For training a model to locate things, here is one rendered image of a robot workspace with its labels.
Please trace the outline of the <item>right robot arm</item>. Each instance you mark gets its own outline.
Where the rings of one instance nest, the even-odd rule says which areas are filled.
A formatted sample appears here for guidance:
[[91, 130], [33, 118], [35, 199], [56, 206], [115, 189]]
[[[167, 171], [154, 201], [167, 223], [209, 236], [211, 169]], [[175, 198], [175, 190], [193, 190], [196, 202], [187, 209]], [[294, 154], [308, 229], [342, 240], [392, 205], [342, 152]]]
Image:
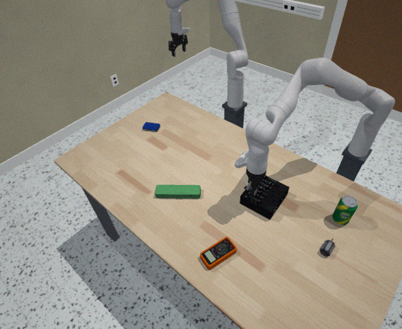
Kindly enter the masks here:
[[[171, 8], [170, 23], [171, 32], [178, 35], [190, 31], [189, 27], [183, 27], [181, 20], [181, 5], [189, 0], [166, 0]], [[249, 62], [247, 49], [242, 35], [238, 8], [234, 0], [218, 0], [223, 27], [236, 43], [237, 51], [227, 54], [227, 105], [230, 108], [239, 108], [243, 103], [244, 73], [236, 69], [247, 66]]]

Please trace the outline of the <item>green drink can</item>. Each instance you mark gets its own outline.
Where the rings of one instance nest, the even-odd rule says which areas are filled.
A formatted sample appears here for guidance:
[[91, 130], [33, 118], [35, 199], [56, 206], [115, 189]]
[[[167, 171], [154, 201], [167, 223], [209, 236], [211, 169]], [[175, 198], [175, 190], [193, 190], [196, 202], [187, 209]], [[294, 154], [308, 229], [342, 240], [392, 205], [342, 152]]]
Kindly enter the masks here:
[[332, 218], [337, 224], [346, 225], [351, 220], [356, 209], [357, 200], [352, 196], [346, 195], [338, 202]]

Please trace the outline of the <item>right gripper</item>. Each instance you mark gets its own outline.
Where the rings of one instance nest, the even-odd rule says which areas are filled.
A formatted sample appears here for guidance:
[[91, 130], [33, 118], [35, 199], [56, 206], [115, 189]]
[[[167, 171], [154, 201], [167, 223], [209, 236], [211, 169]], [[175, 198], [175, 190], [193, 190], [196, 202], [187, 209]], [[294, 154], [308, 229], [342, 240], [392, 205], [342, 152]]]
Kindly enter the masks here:
[[[168, 50], [172, 51], [173, 57], [176, 57], [175, 49], [177, 48], [177, 46], [182, 45], [182, 49], [185, 52], [186, 44], [188, 44], [188, 39], [187, 39], [187, 35], [185, 35], [185, 34], [178, 36], [177, 33], [175, 34], [175, 33], [171, 32], [171, 36], [172, 36], [173, 40], [168, 42]], [[183, 39], [184, 39], [184, 41], [183, 41]], [[173, 46], [173, 45], [175, 45], [175, 46]]]

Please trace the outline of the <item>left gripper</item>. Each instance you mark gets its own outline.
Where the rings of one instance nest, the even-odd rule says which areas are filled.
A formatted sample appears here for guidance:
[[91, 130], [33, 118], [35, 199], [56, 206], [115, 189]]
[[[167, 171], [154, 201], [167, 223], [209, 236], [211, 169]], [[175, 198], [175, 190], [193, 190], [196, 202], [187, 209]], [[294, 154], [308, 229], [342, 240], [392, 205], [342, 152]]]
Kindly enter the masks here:
[[248, 190], [250, 194], [255, 195], [257, 192], [256, 188], [258, 188], [259, 183], [261, 183], [260, 181], [262, 181], [262, 178], [264, 178], [264, 176], [266, 175], [266, 171], [260, 175], [252, 174], [248, 170], [246, 170], [246, 173], [249, 177], [249, 184], [248, 186], [245, 186], [244, 189]]

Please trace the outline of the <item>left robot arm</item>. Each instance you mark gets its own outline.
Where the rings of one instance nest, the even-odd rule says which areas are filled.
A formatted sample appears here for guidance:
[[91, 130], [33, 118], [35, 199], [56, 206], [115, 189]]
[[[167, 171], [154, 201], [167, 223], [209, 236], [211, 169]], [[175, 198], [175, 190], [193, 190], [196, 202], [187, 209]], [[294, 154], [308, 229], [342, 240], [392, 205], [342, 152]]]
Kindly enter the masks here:
[[308, 85], [328, 85], [338, 96], [349, 101], [360, 101], [373, 114], [364, 114], [351, 143], [349, 153], [365, 157], [375, 137], [394, 107], [395, 100], [388, 93], [341, 69], [328, 58], [314, 58], [304, 61], [290, 80], [283, 93], [266, 111], [269, 124], [261, 119], [251, 119], [245, 130], [249, 150], [245, 150], [235, 161], [235, 167], [247, 166], [256, 175], [267, 169], [269, 147], [275, 142], [284, 121], [297, 106], [299, 93]]

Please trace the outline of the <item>black lighting desk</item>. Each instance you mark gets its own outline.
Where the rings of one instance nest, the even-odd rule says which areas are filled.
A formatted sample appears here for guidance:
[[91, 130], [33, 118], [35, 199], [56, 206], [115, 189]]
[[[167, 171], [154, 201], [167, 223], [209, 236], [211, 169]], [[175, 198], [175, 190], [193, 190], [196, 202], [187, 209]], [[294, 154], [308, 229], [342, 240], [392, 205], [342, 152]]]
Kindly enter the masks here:
[[289, 186], [265, 175], [257, 188], [257, 193], [252, 195], [245, 190], [240, 196], [240, 204], [271, 220], [276, 209], [286, 198], [288, 190]]

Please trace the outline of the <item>orange digital multimeter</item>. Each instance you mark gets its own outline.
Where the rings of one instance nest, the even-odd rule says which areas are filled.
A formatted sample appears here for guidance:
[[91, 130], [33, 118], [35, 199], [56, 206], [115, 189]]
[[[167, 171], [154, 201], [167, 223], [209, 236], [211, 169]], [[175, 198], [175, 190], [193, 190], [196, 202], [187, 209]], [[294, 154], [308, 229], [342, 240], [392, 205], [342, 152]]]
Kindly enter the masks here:
[[233, 256], [236, 253], [236, 250], [237, 247], [233, 244], [229, 237], [225, 237], [201, 252], [200, 259], [204, 265], [211, 270], [217, 265], [221, 264], [223, 261], [227, 260], [229, 257]]

